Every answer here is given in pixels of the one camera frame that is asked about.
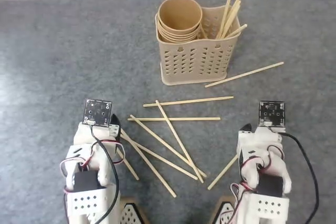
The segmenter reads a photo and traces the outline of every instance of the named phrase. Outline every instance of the perforated basket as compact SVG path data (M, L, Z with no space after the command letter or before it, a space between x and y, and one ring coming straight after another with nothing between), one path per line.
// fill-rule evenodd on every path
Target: perforated basket
M161 56L161 77L166 85L177 85L222 80L240 35L226 39L215 37L218 33L225 6L202 7L202 27L209 39L193 40L181 44L163 42L156 28ZM240 27L238 17L228 33Z

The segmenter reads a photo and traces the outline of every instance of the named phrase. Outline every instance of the gray carpet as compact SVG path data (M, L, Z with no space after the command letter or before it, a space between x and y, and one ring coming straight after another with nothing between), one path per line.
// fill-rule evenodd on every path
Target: gray carpet
M336 0L242 0L239 18L249 27L228 76L280 61L285 65L208 89L161 82L153 22L161 1L0 1L1 223L65 223L58 164L81 120L85 97L112 100L131 137L188 169L126 119L160 116L158 109L142 107L155 99L223 95L235 98L166 107L169 116L222 117L174 123L195 163L208 173L205 184L149 157L176 191L173 199L125 144L141 180L118 166L122 195L135 197L153 224L205 224L220 195L229 194L229 183L239 180L236 165L213 190L206 189L234 156L238 130L248 122L256 126L259 100L284 100L287 131L301 140L320 183L320 210L312 223L334 223ZM166 123L147 125L178 148ZM293 181L288 223L304 223L314 203L312 179L291 139L284 140L284 149Z

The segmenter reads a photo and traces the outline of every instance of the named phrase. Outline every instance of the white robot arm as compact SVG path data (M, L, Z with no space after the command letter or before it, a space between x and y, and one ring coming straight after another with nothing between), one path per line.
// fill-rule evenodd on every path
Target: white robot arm
M307 221L310 223L319 207L318 182L300 142L285 132L285 103L262 101L259 104L259 127L252 132L246 124L238 133L237 156L239 184L231 184L236 198L234 209L221 213L220 224L285 224L291 191L282 136L292 138L299 146L311 172L316 203Z
M70 224L120 223L119 181L112 159L121 128L110 112L111 102L87 99L83 122L61 163Z
M232 223L286 223L289 199L285 194L291 190L291 179L283 160L281 136L267 127L258 127L255 133L241 130L237 155L242 181Z

